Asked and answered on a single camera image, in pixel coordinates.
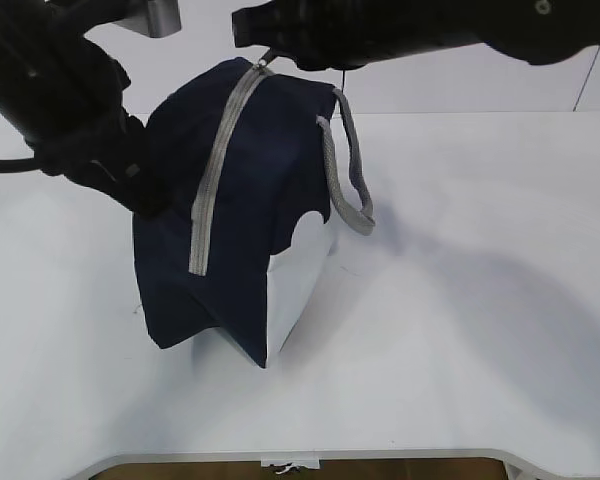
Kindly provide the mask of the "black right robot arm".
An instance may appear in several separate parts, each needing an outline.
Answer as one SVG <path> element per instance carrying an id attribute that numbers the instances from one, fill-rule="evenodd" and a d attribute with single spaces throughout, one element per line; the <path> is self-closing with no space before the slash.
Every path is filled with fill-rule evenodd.
<path id="1" fill-rule="evenodd" d="M 600 1 L 269 1 L 231 15 L 238 48 L 264 46 L 304 71 L 484 44 L 534 66 L 600 46 Z"/>

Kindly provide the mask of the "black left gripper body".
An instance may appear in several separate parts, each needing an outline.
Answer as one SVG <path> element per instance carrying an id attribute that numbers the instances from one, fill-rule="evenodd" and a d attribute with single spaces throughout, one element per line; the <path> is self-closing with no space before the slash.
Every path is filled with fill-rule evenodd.
<path id="1" fill-rule="evenodd" d="M 86 107 L 61 120 L 58 133 L 30 144 L 42 172 L 101 192 L 144 218 L 158 216 L 171 193 L 153 165 L 147 130 L 122 105 L 131 84 L 126 71 L 86 39 L 63 53 L 63 65 Z"/>

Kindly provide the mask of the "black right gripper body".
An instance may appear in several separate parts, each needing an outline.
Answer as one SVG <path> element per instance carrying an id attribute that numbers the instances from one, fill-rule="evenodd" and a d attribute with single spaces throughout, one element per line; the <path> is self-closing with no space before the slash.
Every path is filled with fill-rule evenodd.
<path id="1" fill-rule="evenodd" d="M 237 48 L 264 46 L 301 70 L 356 70 L 480 42 L 452 1 L 268 1 L 231 21 Z"/>

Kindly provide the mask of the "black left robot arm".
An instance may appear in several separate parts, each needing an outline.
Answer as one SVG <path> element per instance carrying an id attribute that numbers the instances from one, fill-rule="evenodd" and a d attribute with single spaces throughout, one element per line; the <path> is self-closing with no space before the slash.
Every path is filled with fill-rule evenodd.
<path id="1" fill-rule="evenodd" d="M 0 1 L 0 114 L 32 149 L 0 174 L 40 171 L 153 218 L 171 195 L 142 122 L 123 106 L 131 80 L 88 31 L 117 24 L 148 38 L 181 29 L 175 1 Z"/>

